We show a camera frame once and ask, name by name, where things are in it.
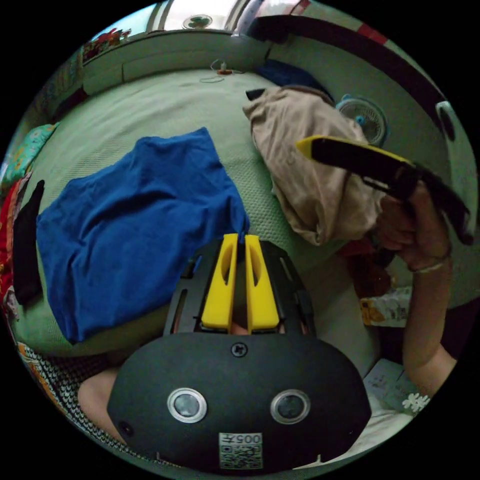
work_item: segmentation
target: green bed sheet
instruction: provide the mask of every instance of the green bed sheet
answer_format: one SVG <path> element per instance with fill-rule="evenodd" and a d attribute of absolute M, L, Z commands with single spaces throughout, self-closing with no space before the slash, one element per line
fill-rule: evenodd
<path fill-rule="evenodd" d="M 314 247 L 291 230 L 271 193 L 269 172 L 255 149 L 250 123 L 242 111 L 248 102 L 245 91 L 273 84 L 253 73 L 234 74 L 216 83 L 201 81 L 211 77 L 211 73 L 210 70 L 190 70 L 142 78 L 119 85 L 76 107 L 61 121 L 38 155 L 23 203 L 30 199 L 37 182 L 44 180 L 42 212 L 71 179 L 114 164 L 141 137 L 166 138 L 206 127 L 243 200 L 250 218 L 250 233 L 285 249 L 299 272 L 321 264 L 344 243 L 335 241 Z M 168 305 L 100 332 L 85 342 L 69 344 L 49 306 L 38 251 L 37 256 L 44 295 L 28 307 L 19 308 L 19 320 L 11 325 L 18 341 L 45 355 L 81 356 L 134 348 L 162 331 Z M 237 284 L 238 304 L 245 299 L 245 289 L 242 280 Z"/>

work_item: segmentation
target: screw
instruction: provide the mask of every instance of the screw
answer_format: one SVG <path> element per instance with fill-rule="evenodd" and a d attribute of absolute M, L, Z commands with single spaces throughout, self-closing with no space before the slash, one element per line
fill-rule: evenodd
<path fill-rule="evenodd" d="M 133 437 L 134 429 L 126 421 L 121 421 L 119 427 L 125 435 L 128 437 Z"/>
<path fill-rule="evenodd" d="M 230 349 L 231 351 L 231 354 L 234 356 L 234 357 L 244 357 L 247 352 L 249 351 L 249 349 L 247 348 L 247 346 L 244 344 L 244 343 L 234 343 Z"/>

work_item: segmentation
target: floral pillow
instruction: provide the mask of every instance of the floral pillow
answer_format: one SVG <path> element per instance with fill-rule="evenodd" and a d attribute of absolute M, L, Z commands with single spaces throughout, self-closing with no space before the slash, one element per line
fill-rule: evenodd
<path fill-rule="evenodd" d="M 32 167 L 42 147 L 52 136 L 59 123 L 41 125 L 31 130 L 23 143 L 18 147 L 13 158 L 9 161 L 5 173 L 1 179 L 1 195 L 7 195 L 12 185 L 22 179 Z"/>

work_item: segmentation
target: leg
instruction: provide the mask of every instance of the leg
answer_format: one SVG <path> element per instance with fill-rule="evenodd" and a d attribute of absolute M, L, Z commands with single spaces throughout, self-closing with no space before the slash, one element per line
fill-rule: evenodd
<path fill-rule="evenodd" d="M 94 425 L 124 444 L 125 441 L 107 413 L 107 405 L 118 371 L 118 368 L 109 368 L 87 378 L 78 389 L 78 403 Z"/>

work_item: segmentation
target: black and yellow tool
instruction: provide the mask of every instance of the black and yellow tool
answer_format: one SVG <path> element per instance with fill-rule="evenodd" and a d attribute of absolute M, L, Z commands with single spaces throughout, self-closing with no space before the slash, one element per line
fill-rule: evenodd
<path fill-rule="evenodd" d="M 427 168 L 381 148 L 343 138 L 315 135 L 300 140 L 296 147 L 307 159 L 347 170 L 360 176 L 366 185 L 405 202 L 411 215 L 408 200 L 422 180 L 435 206 L 448 217 L 458 239 L 464 245 L 474 242 L 471 209 Z"/>
<path fill-rule="evenodd" d="M 249 335 L 231 334 L 240 257 Z M 317 339 L 309 294 L 286 252 L 230 234 L 192 256 L 163 337 L 120 368 L 108 413 L 136 452 L 248 476 L 343 454 L 371 409 L 355 366 Z"/>

